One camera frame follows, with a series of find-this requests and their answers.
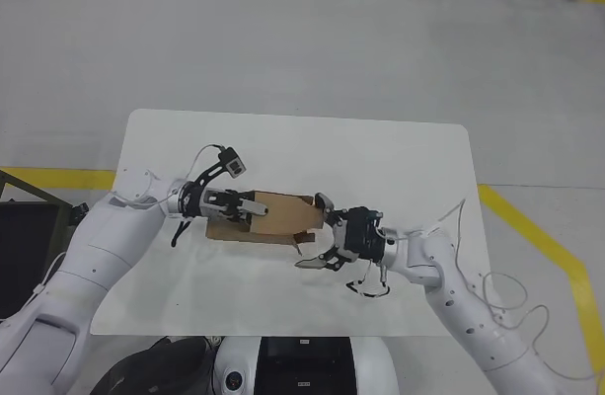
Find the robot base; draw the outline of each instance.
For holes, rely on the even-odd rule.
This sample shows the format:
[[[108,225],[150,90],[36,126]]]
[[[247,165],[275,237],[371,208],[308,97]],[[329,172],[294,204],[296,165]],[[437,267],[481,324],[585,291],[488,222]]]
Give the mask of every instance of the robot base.
[[[221,395],[398,395],[394,363],[380,338],[230,337],[214,363]]]

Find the white cable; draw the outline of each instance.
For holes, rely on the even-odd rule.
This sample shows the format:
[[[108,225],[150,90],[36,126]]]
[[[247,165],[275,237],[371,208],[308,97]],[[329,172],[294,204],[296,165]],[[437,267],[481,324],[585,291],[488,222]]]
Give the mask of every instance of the white cable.
[[[224,148],[223,145],[219,145],[219,144],[206,144],[203,147],[201,147],[201,149],[199,149],[199,151],[194,156],[194,159],[192,160],[192,164],[190,165],[190,170],[188,170],[188,172],[186,173],[185,179],[188,179],[188,177],[190,176],[190,173],[192,173],[192,170],[194,169],[194,165],[196,164],[196,161],[198,160],[199,156],[208,147],[215,147],[215,148],[218,148],[219,150],[221,150],[221,149]],[[149,172],[148,177],[152,181],[153,180],[153,173]],[[128,199],[128,198],[123,197],[122,195],[120,195],[118,192],[112,192],[112,195],[114,195],[116,198],[118,198],[119,200],[121,200],[122,202],[124,202],[127,205],[137,206],[137,207],[153,207],[155,205],[163,203],[164,201],[168,200],[169,198],[172,198],[173,196],[175,196],[179,192],[180,192],[179,189],[173,190],[166,197],[164,197],[164,198],[162,198],[160,200],[152,201],[150,203],[139,202],[139,201]]]
[[[459,208],[458,211],[458,235],[457,235],[457,242],[456,242],[456,254],[455,254],[455,266],[456,269],[458,270],[458,272],[460,273],[465,286],[467,287],[467,290],[469,292],[471,292],[475,297],[477,297],[480,301],[482,301],[486,307],[489,308],[489,311],[491,312],[491,317],[492,320],[497,324],[497,326],[507,329],[507,330],[515,330],[518,329],[526,320],[526,318],[532,314],[533,312],[539,310],[539,309],[544,309],[544,311],[546,312],[546,321],[543,325],[543,327],[541,328],[541,330],[539,331],[539,333],[537,334],[537,336],[534,337],[534,339],[532,340],[531,343],[531,348],[532,351],[535,353],[536,356],[538,356],[539,358],[541,358],[541,355],[539,354],[539,352],[537,351],[537,341],[539,340],[539,338],[546,332],[546,329],[548,328],[548,325],[550,324],[550,308],[548,308],[548,306],[546,306],[545,304],[538,304],[536,306],[534,306],[533,308],[531,308],[530,310],[526,311],[526,313],[521,317],[521,319],[519,320],[519,322],[513,326],[505,326],[503,325],[500,320],[501,320],[501,316],[499,317],[499,320],[497,320],[497,315],[495,314],[495,312],[493,311],[493,309],[498,309],[498,310],[502,310],[502,311],[510,311],[510,310],[516,310],[519,309],[521,307],[523,307],[526,302],[528,301],[528,289],[526,288],[526,286],[519,281],[517,278],[511,276],[511,275],[507,275],[505,273],[499,273],[499,272],[488,272],[486,275],[484,275],[482,277],[482,291],[484,294],[484,299],[482,299],[481,297],[479,297],[470,287],[469,287],[469,282],[467,281],[467,278],[464,276],[464,273],[462,272],[462,270],[460,269],[460,265],[458,263],[458,255],[460,253],[460,243],[462,241],[462,235],[461,235],[461,221],[462,221],[462,210],[464,208],[464,203],[465,203],[465,199],[462,199],[462,201],[460,201],[460,203],[458,205],[456,205],[449,213],[447,213],[445,216],[443,216],[441,218],[444,219],[447,216],[449,216],[449,214],[453,211],[455,211],[456,209]],[[512,279],[514,282],[516,282],[519,286],[521,286],[521,288],[523,289],[524,292],[524,297],[523,297],[523,301],[521,303],[518,303],[516,305],[510,306],[510,307],[505,307],[505,306],[497,306],[497,305],[493,305],[492,303],[489,302],[489,296],[487,294],[487,278],[489,276],[492,275],[500,275],[500,276],[504,276],[507,278]],[[599,371],[598,373],[593,373],[590,374],[588,376],[583,376],[583,377],[574,377],[574,376],[569,376],[566,374],[562,374],[560,372],[558,372],[556,369],[554,369],[553,367],[551,367],[547,362],[545,362],[542,358],[541,358],[541,362],[555,375],[562,377],[564,379],[567,380],[572,380],[572,381],[586,381],[586,380],[590,380],[592,378],[597,378],[596,380],[596,392],[595,394],[598,395],[599,391],[600,391],[600,384],[605,376],[605,370],[602,369],[601,371]]]
[[[136,205],[136,206],[140,206],[140,207],[152,207],[154,205],[163,203],[164,201],[168,200],[169,198],[172,198],[173,196],[175,196],[178,193],[179,193],[179,190],[175,190],[174,192],[171,192],[168,196],[166,196],[160,200],[152,201],[150,203],[142,203],[142,202],[138,202],[135,200],[129,200],[128,198],[123,197],[122,195],[120,195],[117,192],[112,192],[112,195],[115,196],[116,198],[118,198],[118,200],[122,201],[123,203],[126,203],[127,205]]]
[[[194,169],[194,165],[196,165],[196,161],[199,159],[199,156],[208,147],[218,148],[219,151],[222,150],[222,149],[224,149],[224,146],[220,145],[220,144],[206,144],[206,145],[204,145],[201,149],[199,149],[199,151],[194,156],[194,159],[192,160],[192,164],[190,165],[190,170],[188,170],[188,172],[186,173],[186,176],[184,177],[185,179],[188,179],[188,177],[190,176],[190,173],[192,173],[192,169]]]
[[[383,240],[390,240],[390,241],[399,241],[399,240],[408,240],[410,237],[412,237],[412,235],[414,233],[418,233],[418,232],[422,232],[422,229],[410,229],[406,231],[406,235],[402,236],[402,237],[391,237],[391,236],[386,236],[383,233],[381,233],[381,229],[379,228],[374,228],[374,231],[377,232],[377,235],[382,238]]]
[[[47,268],[47,272],[45,273],[45,277],[43,278],[43,280],[37,284],[37,286],[35,286],[35,289],[33,289],[33,294],[30,296],[30,298],[26,301],[26,303],[24,303],[24,305],[22,306],[22,308],[19,309],[19,311],[23,310],[24,308],[26,308],[33,300],[35,300],[35,298],[43,292],[43,290],[45,289],[45,285],[47,284],[47,280],[49,279],[49,275],[52,273],[52,269],[54,268],[54,265],[56,265],[56,262],[58,261],[59,258],[65,256],[67,252],[63,251],[62,253],[58,254],[56,256],[56,258],[54,258],[52,260],[52,263],[49,265],[49,268]],[[0,322],[2,321],[6,321],[8,318],[0,318]]]

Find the metal frame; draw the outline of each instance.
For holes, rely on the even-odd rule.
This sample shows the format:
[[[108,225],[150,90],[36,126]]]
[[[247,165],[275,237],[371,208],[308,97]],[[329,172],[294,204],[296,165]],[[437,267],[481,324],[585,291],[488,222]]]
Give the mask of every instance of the metal frame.
[[[69,218],[72,211],[72,205],[65,200],[61,200],[54,195],[42,191],[37,187],[34,187],[27,182],[13,177],[10,174],[0,170],[0,199],[4,192],[6,184],[10,184],[14,187],[19,188],[37,198],[42,198],[48,204],[54,204],[58,206],[58,212],[56,214],[56,220],[54,221],[54,228],[49,239],[49,246],[47,248],[47,257],[43,265],[43,275],[49,268],[54,258],[61,252],[65,241],[65,232],[69,224]]]

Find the black panel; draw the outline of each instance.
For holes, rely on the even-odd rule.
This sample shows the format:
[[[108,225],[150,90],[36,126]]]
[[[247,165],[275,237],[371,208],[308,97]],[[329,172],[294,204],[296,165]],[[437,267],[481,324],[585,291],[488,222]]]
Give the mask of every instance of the black panel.
[[[356,395],[350,338],[263,338],[256,395]]]
[[[0,204],[0,318],[15,314],[41,282],[58,205]]]

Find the gray floor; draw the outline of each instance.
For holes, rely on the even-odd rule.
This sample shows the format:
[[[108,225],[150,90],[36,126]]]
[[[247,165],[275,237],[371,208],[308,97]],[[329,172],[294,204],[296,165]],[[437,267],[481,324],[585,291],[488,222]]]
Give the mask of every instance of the gray floor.
[[[461,123],[478,182],[511,185],[497,190],[585,261],[605,326],[605,6],[0,0],[0,166],[114,169],[138,108]],[[484,212],[493,269],[553,310],[542,355],[586,374],[565,274]],[[450,339],[389,343],[403,393],[491,391]]]

